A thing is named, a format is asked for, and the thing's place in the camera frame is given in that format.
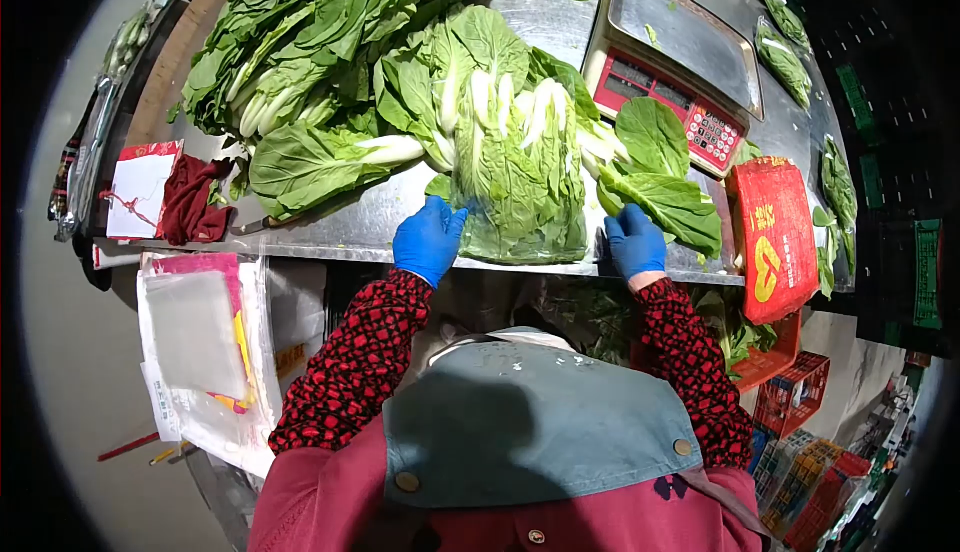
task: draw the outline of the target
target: arm sleeve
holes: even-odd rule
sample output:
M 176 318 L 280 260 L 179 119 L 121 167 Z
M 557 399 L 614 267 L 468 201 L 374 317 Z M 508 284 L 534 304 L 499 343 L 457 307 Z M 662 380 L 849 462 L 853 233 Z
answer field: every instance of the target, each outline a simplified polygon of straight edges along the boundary
M 270 449 L 339 450 L 380 414 L 410 364 L 410 341 L 426 324 L 433 288 L 405 270 L 369 283 L 283 400 Z
M 666 380 L 690 413 L 703 465 L 746 468 L 753 429 L 740 392 L 727 378 L 723 351 L 693 310 L 690 297 L 669 278 L 636 294 L 640 340 L 653 347 L 650 373 Z

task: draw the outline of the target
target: red bag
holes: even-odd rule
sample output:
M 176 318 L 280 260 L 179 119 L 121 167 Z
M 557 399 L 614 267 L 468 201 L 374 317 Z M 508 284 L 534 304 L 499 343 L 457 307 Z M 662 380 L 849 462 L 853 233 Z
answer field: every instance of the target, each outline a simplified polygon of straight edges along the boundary
M 743 314 L 754 324 L 773 322 L 820 289 L 804 177 L 776 156 L 735 166 L 730 175 L 747 269 Z

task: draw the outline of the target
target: apron button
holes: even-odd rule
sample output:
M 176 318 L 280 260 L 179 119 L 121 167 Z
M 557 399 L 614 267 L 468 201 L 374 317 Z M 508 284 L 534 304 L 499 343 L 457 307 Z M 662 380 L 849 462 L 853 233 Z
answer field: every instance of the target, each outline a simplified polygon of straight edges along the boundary
M 693 451 L 693 446 L 686 439 L 677 439 L 673 442 L 673 451 L 681 456 L 689 456 L 690 452 Z
M 408 473 L 407 471 L 402 471 L 396 474 L 393 478 L 394 483 L 397 487 L 406 491 L 407 493 L 413 493 L 414 491 L 420 489 L 420 479 L 417 478 L 417 475 L 413 473 Z

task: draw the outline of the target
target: blue glove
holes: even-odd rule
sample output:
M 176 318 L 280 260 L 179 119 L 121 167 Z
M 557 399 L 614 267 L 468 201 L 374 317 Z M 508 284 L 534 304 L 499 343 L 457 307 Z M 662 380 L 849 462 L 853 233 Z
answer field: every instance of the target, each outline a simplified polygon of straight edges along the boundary
M 644 270 L 664 270 L 664 232 L 636 204 L 627 204 L 616 218 L 606 217 L 606 239 L 613 263 L 627 281 Z
M 453 212 L 440 196 L 426 198 L 423 208 L 396 228 L 393 265 L 423 277 L 437 289 L 440 278 L 457 257 L 466 210 Z

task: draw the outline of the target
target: table surface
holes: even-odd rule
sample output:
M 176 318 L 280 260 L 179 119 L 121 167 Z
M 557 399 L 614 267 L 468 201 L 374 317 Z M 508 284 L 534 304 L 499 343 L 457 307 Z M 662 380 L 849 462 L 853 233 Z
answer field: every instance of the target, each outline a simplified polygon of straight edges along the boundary
M 765 13 L 761 0 L 696 0 L 719 16 L 728 25 L 753 41 L 757 18 Z M 599 0 L 573 2 L 570 0 L 472 0 L 499 10 L 508 25 L 528 44 L 554 54 L 560 60 L 581 67 L 594 26 Z M 195 45 L 198 48 L 202 40 Z M 764 68 L 760 67 L 760 85 L 765 116 L 758 121 L 750 117 L 749 138 L 765 153 L 784 156 L 800 169 L 806 183 L 810 208 L 826 206 L 819 186 L 819 159 L 823 137 L 829 133 L 841 150 L 840 127 L 823 76 L 812 54 L 800 59 L 810 75 L 813 87 L 810 109 L 804 112 L 786 93 L 786 90 Z M 186 70 L 181 71 L 186 78 Z M 190 126 L 181 114 L 169 133 L 158 141 L 185 139 L 184 151 L 203 160 L 222 157 L 238 150 L 222 150 L 225 136 L 204 135 Z M 232 251 L 274 256 L 295 256 L 317 259 L 356 260 L 390 263 L 393 260 L 391 243 L 397 226 L 424 203 L 424 188 L 436 173 L 420 162 L 401 173 L 375 185 L 361 188 L 338 200 L 335 207 L 320 207 L 307 212 L 301 219 L 282 227 L 264 230 L 246 236 L 227 234 L 224 241 L 212 244 L 188 244 L 183 248 L 208 251 Z M 586 181 L 584 214 L 587 233 L 585 258 L 578 263 L 547 266 L 504 266 L 460 257 L 454 266 L 462 268 L 521 270 L 576 275 L 614 274 L 610 263 L 603 261 L 602 224 L 605 213 L 596 202 L 593 181 L 583 172 Z M 697 182 L 713 198 L 723 224 L 723 248 L 719 259 L 708 259 L 705 266 L 697 262 L 693 250 L 670 244 L 667 246 L 666 270 L 678 281 L 743 285 L 743 276 L 735 268 L 737 255 L 734 243 L 730 207 L 722 182 L 716 181 L 694 168 L 688 179 Z M 232 204 L 232 224 L 255 222 L 264 216 L 256 196 Z M 814 227 L 817 245 L 826 240 L 826 230 Z M 144 240 L 138 246 L 171 247 L 166 242 Z M 839 259 L 834 267 L 835 291 L 853 289 L 853 279 L 846 263 Z

